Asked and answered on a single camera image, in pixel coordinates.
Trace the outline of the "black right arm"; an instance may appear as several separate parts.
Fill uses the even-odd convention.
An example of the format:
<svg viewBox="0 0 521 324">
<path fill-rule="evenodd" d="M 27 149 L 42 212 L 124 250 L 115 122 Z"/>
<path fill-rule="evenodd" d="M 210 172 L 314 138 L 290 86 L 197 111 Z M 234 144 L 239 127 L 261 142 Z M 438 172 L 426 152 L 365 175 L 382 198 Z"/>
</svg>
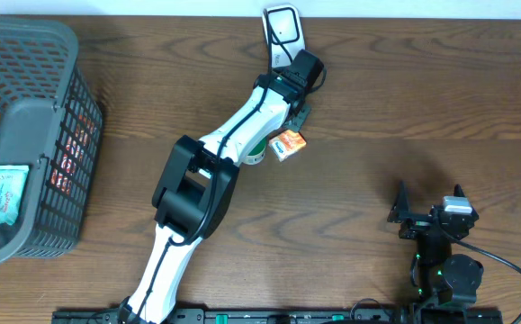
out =
<svg viewBox="0 0 521 324">
<path fill-rule="evenodd" d="M 387 221 L 400 225 L 400 239 L 417 243 L 410 281 L 429 306 L 465 308 L 476 302 L 483 265 L 464 254 L 455 254 L 452 244 L 467 237 L 478 219 L 459 185 L 428 213 L 418 213 L 410 209 L 406 186 L 399 183 Z"/>
</svg>

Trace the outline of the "mint wet wipes pack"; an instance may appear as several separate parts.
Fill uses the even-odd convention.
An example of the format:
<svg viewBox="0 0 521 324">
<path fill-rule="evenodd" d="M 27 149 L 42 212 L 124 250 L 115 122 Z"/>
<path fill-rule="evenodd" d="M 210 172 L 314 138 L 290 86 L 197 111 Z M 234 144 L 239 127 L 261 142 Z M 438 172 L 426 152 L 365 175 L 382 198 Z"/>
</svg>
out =
<svg viewBox="0 0 521 324">
<path fill-rule="evenodd" d="M 0 225 L 16 223 L 29 171 L 27 165 L 0 166 Z"/>
</svg>

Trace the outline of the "red chocolate wafer pack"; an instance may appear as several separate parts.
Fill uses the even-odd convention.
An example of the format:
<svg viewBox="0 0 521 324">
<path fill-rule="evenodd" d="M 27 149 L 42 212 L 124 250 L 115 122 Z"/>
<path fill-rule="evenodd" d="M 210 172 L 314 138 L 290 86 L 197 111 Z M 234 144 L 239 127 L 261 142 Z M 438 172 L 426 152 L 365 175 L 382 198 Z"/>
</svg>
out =
<svg viewBox="0 0 521 324">
<path fill-rule="evenodd" d="M 61 155 L 59 167 L 52 169 L 50 177 L 50 182 L 64 194 L 70 194 L 72 181 L 69 178 L 76 176 L 78 169 L 76 163 L 84 163 L 85 148 L 91 143 L 95 132 L 95 125 L 89 117 L 79 114 L 78 120 L 81 123 L 75 124 L 74 135 L 67 137 L 65 143 L 67 153 Z"/>
</svg>

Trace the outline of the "green lid jar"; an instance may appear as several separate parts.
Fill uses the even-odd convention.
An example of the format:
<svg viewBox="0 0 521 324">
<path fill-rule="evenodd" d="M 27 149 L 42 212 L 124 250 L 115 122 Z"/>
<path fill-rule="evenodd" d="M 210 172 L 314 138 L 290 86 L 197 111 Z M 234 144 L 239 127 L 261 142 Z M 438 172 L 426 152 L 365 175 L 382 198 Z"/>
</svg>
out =
<svg viewBox="0 0 521 324">
<path fill-rule="evenodd" d="M 265 157 L 267 138 L 261 139 L 256 146 L 246 155 L 243 163 L 249 166 L 260 163 Z"/>
</svg>

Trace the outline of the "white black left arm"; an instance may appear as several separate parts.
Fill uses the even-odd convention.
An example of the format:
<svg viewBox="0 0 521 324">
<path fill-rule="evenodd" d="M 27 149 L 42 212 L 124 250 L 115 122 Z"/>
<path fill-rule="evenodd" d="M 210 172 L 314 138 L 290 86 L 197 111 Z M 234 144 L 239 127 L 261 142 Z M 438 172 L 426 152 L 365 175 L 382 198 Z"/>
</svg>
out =
<svg viewBox="0 0 521 324">
<path fill-rule="evenodd" d="M 171 314 L 195 249 L 228 211 L 243 161 L 301 113 L 323 71 L 322 61 L 302 49 L 290 65 L 260 75 L 247 101 L 217 130 L 174 144 L 151 200 L 154 247 L 138 288 L 121 304 L 120 323 L 161 323 Z"/>
</svg>

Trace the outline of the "orange snack packet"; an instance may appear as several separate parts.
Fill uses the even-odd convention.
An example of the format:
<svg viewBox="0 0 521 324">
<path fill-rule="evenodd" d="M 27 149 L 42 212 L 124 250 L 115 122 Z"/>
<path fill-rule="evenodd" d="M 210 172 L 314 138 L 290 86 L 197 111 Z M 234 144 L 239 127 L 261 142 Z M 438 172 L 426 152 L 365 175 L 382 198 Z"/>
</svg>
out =
<svg viewBox="0 0 521 324">
<path fill-rule="evenodd" d="M 273 150 L 280 162 L 296 154 L 306 145 L 306 140 L 299 132 L 285 130 L 268 141 L 269 147 Z"/>
</svg>

